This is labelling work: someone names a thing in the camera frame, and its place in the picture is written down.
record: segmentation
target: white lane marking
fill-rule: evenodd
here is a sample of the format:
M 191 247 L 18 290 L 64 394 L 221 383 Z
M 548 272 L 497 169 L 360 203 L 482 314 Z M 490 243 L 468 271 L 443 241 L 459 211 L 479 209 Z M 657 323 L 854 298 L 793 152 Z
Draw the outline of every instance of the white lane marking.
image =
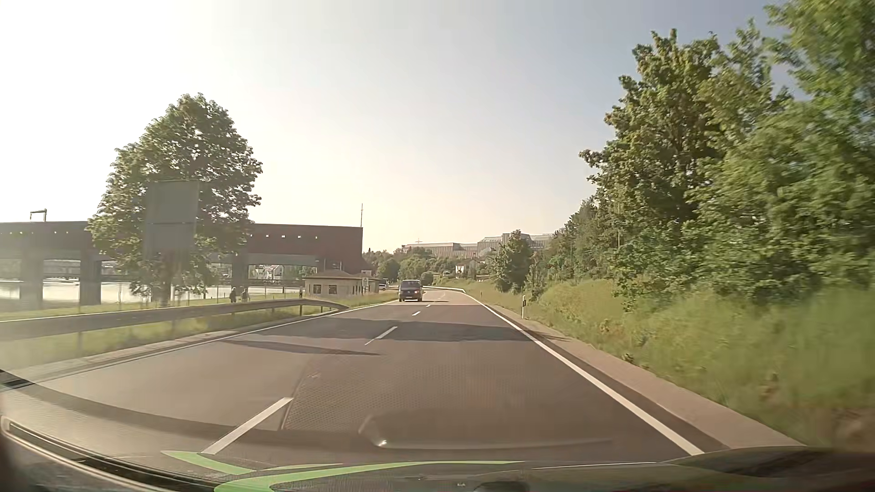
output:
M 329 317 L 329 316 L 335 316 L 335 315 L 337 315 L 337 314 L 350 313 L 350 312 L 352 312 L 352 311 L 358 311 L 358 310 L 360 310 L 360 309 L 368 309 L 369 307 L 385 306 L 386 304 L 392 304 L 393 302 L 395 302 L 395 301 L 394 301 L 394 300 L 390 300 L 390 301 L 388 301 L 388 302 L 381 302 L 380 304 L 372 304 L 372 305 L 370 305 L 370 306 L 354 307 L 354 308 L 352 308 L 352 309 L 346 309 L 346 310 L 344 310 L 344 311 L 337 311 L 336 313 L 320 314 L 319 316 L 312 316 L 312 317 L 310 317 L 310 318 L 305 318 L 305 319 L 303 319 L 303 320 L 289 321 L 288 323 L 282 323 L 282 324 L 279 324 L 279 325 L 273 325 L 273 326 L 270 326 L 270 327 L 258 328 L 257 330 L 249 330 L 249 331 L 247 331 L 247 332 L 241 332 L 241 333 L 238 333 L 238 334 L 230 334 L 230 335 L 227 335 L 227 336 L 221 336 L 221 337 L 219 337 L 219 338 L 211 338 L 210 340 L 196 341 L 196 342 L 194 342 L 194 343 L 189 343 L 189 344 L 186 344 L 186 345 L 182 345 L 182 346 L 180 346 L 180 347 L 167 348 L 167 349 L 165 349 L 165 350 L 158 350 L 158 351 L 156 351 L 156 352 L 150 352 L 150 353 L 148 353 L 148 354 L 136 355 L 136 356 L 133 356 L 133 357 L 130 357 L 130 358 L 126 358 L 126 359 L 124 359 L 123 361 L 108 362 L 108 363 L 106 363 L 106 364 L 102 364 L 102 365 L 99 365 L 99 366 L 94 366 L 94 367 L 84 368 L 84 369 L 79 369 L 79 370 L 72 370 L 72 371 L 70 371 L 70 372 L 66 372 L 66 373 L 64 373 L 64 374 L 60 374 L 60 375 L 57 375 L 57 376 L 55 376 L 55 377 L 47 377 L 47 378 L 42 378 L 42 379 L 40 379 L 40 378 L 33 378 L 33 379 L 30 379 L 30 381 L 31 381 L 32 383 L 45 383 L 46 381 L 54 381 L 54 380 L 56 380 L 56 379 L 61 379 L 61 378 L 68 377 L 68 376 L 75 376 L 75 375 L 77 375 L 77 374 L 81 374 L 81 373 L 83 373 L 83 372 L 88 372 L 88 371 L 97 370 L 97 369 L 104 369 L 104 368 L 112 367 L 112 366 L 115 366 L 115 365 L 118 365 L 118 364 L 124 364 L 124 363 L 126 363 L 126 362 L 139 361 L 140 359 L 145 359 L 146 357 L 154 357 L 154 356 L 156 356 L 156 355 L 170 354 L 171 352 L 176 352 L 177 350 L 184 350 L 184 349 L 186 349 L 186 348 L 198 347 L 199 345 L 204 345 L 204 344 L 206 344 L 206 343 L 213 343 L 214 341 L 229 340 L 229 339 L 232 339 L 232 338 L 235 338 L 235 337 L 238 337 L 238 336 L 243 336 L 244 334 L 256 334 L 256 333 L 258 333 L 258 332 L 263 332 L 264 330 L 272 330 L 272 329 L 274 329 L 274 328 L 286 327 L 286 326 L 288 326 L 288 325 L 294 325 L 295 323 L 303 323 L 303 322 L 305 322 L 305 321 L 318 320 L 318 319 L 320 319 L 320 318 L 327 318 L 327 317 Z
M 383 333 L 381 333 L 381 334 L 380 334 L 379 336 L 377 336 L 376 338 L 371 339 L 371 341 L 374 341 L 374 340 L 380 340 L 380 338 L 382 338 L 382 337 L 384 337 L 384 336 L 386 336 L 386 335 L 392 333 L 392 330 L 394 330 L 394 329 L 396 329 L 396 328 L 398 328 L 398 327 L 391 327 L 390 329 L 388 329 L 388 330 L 384 331 Z
M 527 332 L 526 330 L 518 327 L 516 325 L 516 323 L 514 323 L 511 320 L 505 318 L 504 316 L 501 316 L 500 314 L 496 313 L 491 307 L 489 307 L 489 306 L 483 304 L 482 302 L 478 301 L 477 299 L 473 298 L 467 292 L 463 292 L 463 293 L 466 296 L 468 296 L 469 298 L 474 299 L 474 301 L 476 301 L 477 304 L 485 307 L 490 313 L 498 316 L 499 319 L 503 320 L 505 323 L 508 323 L 511 327 L 516 329 L 516 331 L 526 335 L 526 337 L 529 340 L 533 341 L 535 344 L 537 344 L 538 347 L 543 348 L 544 350 L 547 351 L 547 353 L 556 357 L 561 363 L 565 364 L 571 370 L 573 370 L 574 372 L 583 376 L 587 381 L 589 381 L 590 383 L 595 385 L 596 388 L 599 388 L 600 390 L 604 391 L 607 394 L 607 396 L 616 400 L 617 403 L 625 406 L 631 413 L 634 413 L 638 418 L 647 422 L 657 432 L 659 432 L 660 434 L 662 434 L 663 436 L 668 438 L 668 440 L 675 443 L 678 447 L 680 447 L 682 450 L 684 450 L 688 454 L 693 455 L 693 454 L 704 453 L 704 451 L 699 449 L 698 446 L 696 446 L 695 444 L 686 440 L 681 434 L 678 434 L 677 432 L 671 430 L 667 425 L 663 424 L 662 422 L 657 420 L 654 416 L 650 415 L 649 413 L 643 411 L 638 405 L 630 402 L 623 395 L 620 395 L 618 392 L 612 390 L 609 386 L 607 386 L 606 384 L 604 384 L 601 381 L 599 381 L 598 379 L 596 379 L 596 377 L 593 376 L 592 374 L 579 368 L 577 366 L 577 364 L 569 361 L 568 359 L 563 357 L 561 354 L 559 354 L 556 350 L 553 350 L 552 348 L 547 347 L 547 345 L 544 342 L 538 340 L 537 338 L 535 338 L 534 336 L 529 334 L 529 332 Z
M 261 413 L 250 418 L 246 422 L 243 422 L 242 425 L 234 429 L 233 431 L 225 434 L 225 437 L 215 441 L 213 444 L 206 447 L 205 450 L 201 451 L 201 454 L 216 454 L 222 449 L 225 449 L 225 446 L 231 444 L 237 438 L 246 433 L 249 429 L 258 425 L 262 420 L 265 420 L 267 417 L 270 417 L 273 412 L 283 408 L 286 404 L 288 404 L 292 400 L 291 397 L 282 397 L 273 405 L 267 407 L 262 410 Z

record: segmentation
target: windshield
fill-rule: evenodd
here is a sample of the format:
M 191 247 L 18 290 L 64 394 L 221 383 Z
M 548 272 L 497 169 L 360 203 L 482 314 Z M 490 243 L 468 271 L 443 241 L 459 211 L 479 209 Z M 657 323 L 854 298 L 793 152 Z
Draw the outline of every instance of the windshield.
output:
M 17 468 L 875 451 L 872 0 L 41 6 L 0 3 Z

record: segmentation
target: bridge pillar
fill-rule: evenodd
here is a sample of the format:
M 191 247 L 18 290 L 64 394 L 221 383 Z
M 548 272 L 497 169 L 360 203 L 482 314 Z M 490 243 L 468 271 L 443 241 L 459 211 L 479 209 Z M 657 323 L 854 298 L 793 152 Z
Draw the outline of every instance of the bridge pillar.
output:
M 102 262 L 96 254 L 82 251 L 79 263 L 79 305 L 96 306 L 101 303 Z
M 231 287 L 249 287 L 249 254 L 238 251 L 231 262 Z
M 27 251 L 21 258 L 21 287 L 18 299 L 23 309 L 36 310 L 43 307 L 43 257 Z

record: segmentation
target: road sign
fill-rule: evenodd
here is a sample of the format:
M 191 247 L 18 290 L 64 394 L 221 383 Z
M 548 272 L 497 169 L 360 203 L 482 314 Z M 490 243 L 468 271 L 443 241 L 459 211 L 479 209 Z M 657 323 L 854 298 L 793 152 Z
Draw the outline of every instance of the road sign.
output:
M 156 181 L 146 192 L 143 257 L 183 257 L 194 246 L 198 217 L 199 182 Z

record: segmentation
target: road shoulder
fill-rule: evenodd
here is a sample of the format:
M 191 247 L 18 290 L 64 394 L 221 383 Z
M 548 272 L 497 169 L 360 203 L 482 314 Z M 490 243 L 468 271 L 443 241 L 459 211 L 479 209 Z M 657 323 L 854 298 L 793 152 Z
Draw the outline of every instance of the road shoulder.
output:
M 506 308 L 490 307 L 518 326 L 524 327 L 543 343 L 570 355 L 571 360 L 581 364 L 583 369 L 594 369 L 591 372 L 593 376 L 612 386 L 614 390 L 624 393 L 624 396 L 630 399 L 634 397 L 636 403 L 647 404 L 648 411 L 658 410 L 658 413 L 663 414 L 662 420 L 666 420 L 665 417 L 668 416 L 669 421 L 664 422 L 666 425 L 681 427 L 677 429 L 681 433 L 689 433 L 690 428 L 695 429 L 703 434 L 697 441 L 716 441 L 703 443 L 706 451 L 717 450 L 714 449 L 715 445 L 718 448 L 740 448 L 801 444 L 752 418 L 598 350 L 589 343 L 571 338 L 537 321 L 523 320 L 519 314 Z

